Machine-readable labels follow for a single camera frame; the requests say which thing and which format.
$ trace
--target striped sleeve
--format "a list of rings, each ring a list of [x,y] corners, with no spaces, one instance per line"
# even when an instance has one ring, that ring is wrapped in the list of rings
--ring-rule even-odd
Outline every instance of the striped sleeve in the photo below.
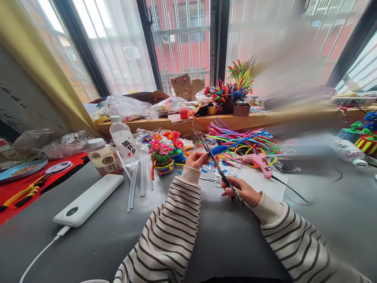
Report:
[[[259,205],[251,210],[261,220],[264,239],[293,282],[371,282],[331,254],[321,233],[288,204],[263,193]]]
[[[150,215],[114,283],[183,281],[199,226],[199,178],[200,171],[187,166],[174,178],[167,200]]]

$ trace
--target power bank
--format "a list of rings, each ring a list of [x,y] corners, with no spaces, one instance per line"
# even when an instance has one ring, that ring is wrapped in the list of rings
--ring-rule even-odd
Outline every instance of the power bank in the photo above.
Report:
[[[75,228],[81,226],[123,180],[124,177],[122,175],[107,174],[103,176],[97,183],[59,212],[53,221]]]

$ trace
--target pink glue gun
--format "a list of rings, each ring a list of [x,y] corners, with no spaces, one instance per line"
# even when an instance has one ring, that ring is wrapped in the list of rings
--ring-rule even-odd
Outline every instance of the pink glue gun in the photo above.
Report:
[[[239,159],[243,162],[252,162],[258,165],[261,168],[263,175],[266,179],[270,179],[272,177],[272,172],[266,165],[266,156],[264,154],[253,153],[248,155],[242,155],[239,157]]]

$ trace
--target blue plate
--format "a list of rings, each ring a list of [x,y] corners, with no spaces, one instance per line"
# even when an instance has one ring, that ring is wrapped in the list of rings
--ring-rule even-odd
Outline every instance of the blue plate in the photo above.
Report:
[[[7,182],[10,182],[10,181],[14,181],[14,180],[18,180],[18,179],[30,176],[30,175],[34,174],[35,172],[38,172],[39,170],[41,170],[43,167],[45,167],[47,165],[47,163],[48,163],[48,160],[45,158],[45,159],[34,160],[34,161],[31,161],[31,162],[23,163],[23,164],[15,166],[15,167],[12,167],[12,168],[10,168],[10,169],[8,169],[8,170],[6,170],[6,171],[4,171],[3,173],[0,174],[0,184],[7,183]],[[25,173],[17,175],[17,176],[13,176],[13,173],[17,172],[18,170],[21,170],[25,167],[29,167],[29,166],[32,166],[32,165],[38,165],[38,166],[35,167],[33,170],[30,170],[28,172],[25,172]]]

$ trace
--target red mat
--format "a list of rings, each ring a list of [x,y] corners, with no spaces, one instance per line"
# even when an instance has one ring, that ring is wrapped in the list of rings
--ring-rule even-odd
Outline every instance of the red mat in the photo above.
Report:
[[[70,168],[68,168],[67,170],[64,170],[60,173],[51,175],[46,180],[46,184],[39,190],[39,192],[40,192],[41,190],[46,188],[48,185],[50,185],[51,183],[53,183],[54,181],[56,181],[60,177],[64,176],[69,171],[71,171],[77,165],[83,164],[84,160],[82,158],[85,157],[85,156],[86,156],[85,153],[79,153],[79,154],[70,156],[68,158],[63,158],[63,159],[59,159],[59,160],[49,160],[48,164],[45,167],[43,167],[42,170],[36,172],[33,175],[30,175],[28,177],[25,177],[25,178],[22,178],[22,179],[19,179],[19,180],[15,180],[15,181],[12,181],[12,182],[9,182],[9,183],[1,184],[0,185],[0,205],[5,203],[8,199],[10,199],[12,196],[17,194],[18,192],[26,189],[31,183],[33,183],[38,178],[42,177],[45,174],[45,171],[48,168],[50,168],[50,167],[52,167],[52,166],[54,166],[58,163],[64,162],[64,161],[72,162],[72,166]],[[22,210],[27,208],[37,198],[43,197],[43,195],[41,195],[39,192],[25,205],[18,208],[18,207],[15,206],[15,203],[17,203],[17,201],[15,201],[10,207],[7,208],[7,210],[1,212],[0,213],[0,225],[4,224],[8,220],[10,220],[12,217],[14,217],[16,214],[20,213]]]

